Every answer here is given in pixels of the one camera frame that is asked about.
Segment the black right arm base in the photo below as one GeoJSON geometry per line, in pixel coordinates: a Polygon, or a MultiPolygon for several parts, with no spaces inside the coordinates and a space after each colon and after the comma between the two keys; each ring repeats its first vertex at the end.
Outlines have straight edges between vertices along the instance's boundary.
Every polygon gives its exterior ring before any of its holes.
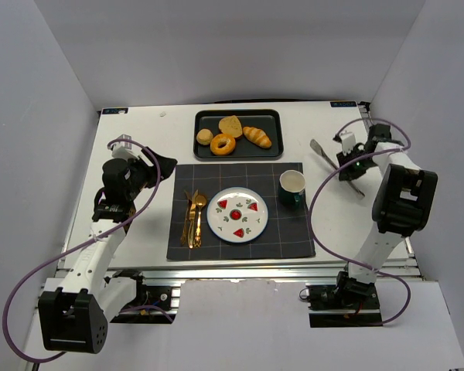
{"type": "Polygon", "coordinates": [[[369,294],[340,290],[335,284],[307,285],[299,299],[308,304],[311,328],[359,328],[382,326],[376,288],[369,294]]]}

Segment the orange bagel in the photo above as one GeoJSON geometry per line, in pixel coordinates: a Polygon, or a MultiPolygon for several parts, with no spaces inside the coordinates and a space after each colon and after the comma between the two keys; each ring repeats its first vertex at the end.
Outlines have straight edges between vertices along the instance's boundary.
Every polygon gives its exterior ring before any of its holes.
{"type": "Polygon", "coordinates": [[[214,155],[229,155],[236,148],[236,140],[231,134],[218,134],[210,142],[210,150],[214,155]]]}

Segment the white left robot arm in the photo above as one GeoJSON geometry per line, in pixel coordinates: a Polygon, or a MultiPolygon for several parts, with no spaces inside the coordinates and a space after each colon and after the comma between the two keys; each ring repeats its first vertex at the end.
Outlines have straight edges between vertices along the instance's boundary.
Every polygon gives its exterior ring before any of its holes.
{"type": "Polygon", "coordinates": [[[176,165],[176,159],[153,151],[137,156],[113,146],[112,158],[102,166],[103,186],[94,201],[94,242],[81,249],[60,285],[54,291],[44,291],[39,298],[45,349],[92,354],[101,351],[109,322],[138,296],[136,278],[105,277],[136,213],[135,199],[143,189],[170,177],[176,165]]]}

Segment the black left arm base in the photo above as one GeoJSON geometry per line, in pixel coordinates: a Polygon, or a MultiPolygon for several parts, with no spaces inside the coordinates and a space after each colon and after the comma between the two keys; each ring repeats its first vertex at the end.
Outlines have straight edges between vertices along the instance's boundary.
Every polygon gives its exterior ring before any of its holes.
{"type": "Polygon", "coordinates": [[[166,324],[171,325],[176,317],[172,308],[172,290],[169,285],[150,285],[141,271],[126,269],[115,271],[104,278],[109,284],[115,278],[127,277],[136,282],[136,296],[126,304],[121,314],[111,320],[118,324],[166,324]]]}

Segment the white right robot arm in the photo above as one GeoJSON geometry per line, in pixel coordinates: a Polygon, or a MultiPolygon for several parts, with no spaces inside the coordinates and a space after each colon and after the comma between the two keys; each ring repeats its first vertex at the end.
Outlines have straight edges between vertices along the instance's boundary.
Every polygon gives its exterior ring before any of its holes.
{"type": "Polygon", "coordinates": [[[338,274],[334,290],[341,304],[360,304],[374,293],[377,272],[394,248],[425,228],[438,176],[408,157],[404,143],[392,138],[388,124],[370,127],[365,143],[357,142],[350,131],[338,132],[334,140],[342,147],[336,155],[342,169],[340,181],[358,179],[373,167],[382,175],[371,210],[374,224],[355,261],[338,274]]]}

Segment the metal serving tongs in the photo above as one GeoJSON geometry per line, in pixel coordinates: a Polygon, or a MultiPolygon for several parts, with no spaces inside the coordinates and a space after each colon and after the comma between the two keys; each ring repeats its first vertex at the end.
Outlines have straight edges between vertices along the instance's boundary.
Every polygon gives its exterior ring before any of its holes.
{"type": "MultiPolygon", "coordinates": [[[[309,143],[311,149],[320,156],[329,166],[333,168],[333,170],[337,170],[339,167],[335,164],[335,162],[325,153],[324,149],[322,148],[321,144],[318,143],[315,139],[311,139],[309,143]]],[[[356,185],[354,185],[351,181],[346,181],[346,184],[361,198],[365,197],[363,191],[361,191],[356,185]]]]}

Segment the toasted bread slice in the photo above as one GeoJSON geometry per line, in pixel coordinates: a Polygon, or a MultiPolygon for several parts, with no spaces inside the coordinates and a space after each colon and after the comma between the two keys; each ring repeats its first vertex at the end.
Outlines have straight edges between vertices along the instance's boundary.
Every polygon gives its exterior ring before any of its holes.
{"type": "Polygon", "coordinates": [[[239,138],[243,134],[241,122],[236,115],[222,118],[218,126],[222,134],[229,134],[234,138],[239,138]]]}

